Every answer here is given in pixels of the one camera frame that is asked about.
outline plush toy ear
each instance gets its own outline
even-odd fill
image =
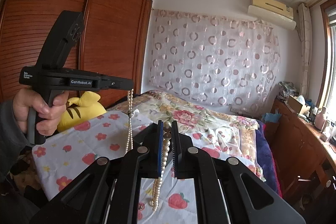
[[[78,97],[72,97],[68,100],[69,106],[72,104],[87,107],[92,105],[93,103],[98,102],[100,99],[100,95],[98,93],[92,92],[92,91],[86,91],[83,93],[83,95]]]

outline sheer curtain with circles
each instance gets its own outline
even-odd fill
[[[280,65],[267,23],[154,10],[150,83],[221,111],[262,112]]]

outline purple blanket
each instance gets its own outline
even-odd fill
[[[264,137],[264,124],[258,121],[259,129],[256,133],[256,146],[257,146],[257,162],[263,169],[263,175],[266,179],[266,184],[271,187],[273,191],[279,194],[277,186],[277,178],[274,170],[273,157],[269,148],[268,142]]]

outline yellow air conditioner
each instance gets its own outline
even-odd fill
[[[252,0],[248,14],[289,30],[296,26],[293,8],[276,0]]]

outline yellow plush toy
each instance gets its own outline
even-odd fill
[[[100,95],[92,91],[84,92],[80,98],[70,98],[68,100],[68,105],[76,106],[68,107],[62,114],[61,121],[57,126],[58,132],[62,132],[106,113],[105,108],[98,102],[99,99]]]

